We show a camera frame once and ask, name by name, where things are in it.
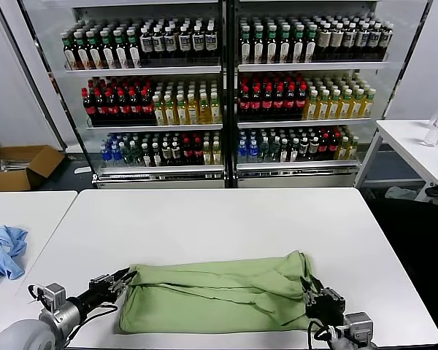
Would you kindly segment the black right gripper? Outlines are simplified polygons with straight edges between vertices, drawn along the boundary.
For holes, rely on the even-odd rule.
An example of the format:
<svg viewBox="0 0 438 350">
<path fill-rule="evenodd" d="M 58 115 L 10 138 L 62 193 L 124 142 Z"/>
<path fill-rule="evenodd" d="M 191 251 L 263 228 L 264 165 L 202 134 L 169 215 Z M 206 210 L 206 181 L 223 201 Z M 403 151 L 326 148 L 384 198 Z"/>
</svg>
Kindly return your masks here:
<svg viewBox="0 0 438 350">
<path fill-rule="evenodd" d="M 332 288 L 323 288 L 316 277 L 311 278 L 312 285 L 303 276 L 300 277 L 304 293 L 305 314 L 309 319 L 317 319 L 322 324 L 343 324 L 346 301 Z"/>
</svg>

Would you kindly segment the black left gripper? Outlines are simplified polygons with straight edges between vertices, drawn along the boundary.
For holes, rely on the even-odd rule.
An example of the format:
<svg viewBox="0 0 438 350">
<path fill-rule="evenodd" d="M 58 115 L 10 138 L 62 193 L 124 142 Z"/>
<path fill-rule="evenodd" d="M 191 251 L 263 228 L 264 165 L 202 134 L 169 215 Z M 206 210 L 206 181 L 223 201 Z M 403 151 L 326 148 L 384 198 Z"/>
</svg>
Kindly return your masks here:
<svg viewBox="0 0 438 350">
<path fill-rule="evenodd" d="M 132 279 L 137 275 L 137 270 L 130 268 L 120 269 L 112 275 L 101 275 L 91 279 L 88 290 L 79 296 L 85 310 L 94 310 L 102 303 L 114 303 L 114 298 L 110 290 L 124 290 Z"/>
</svg>

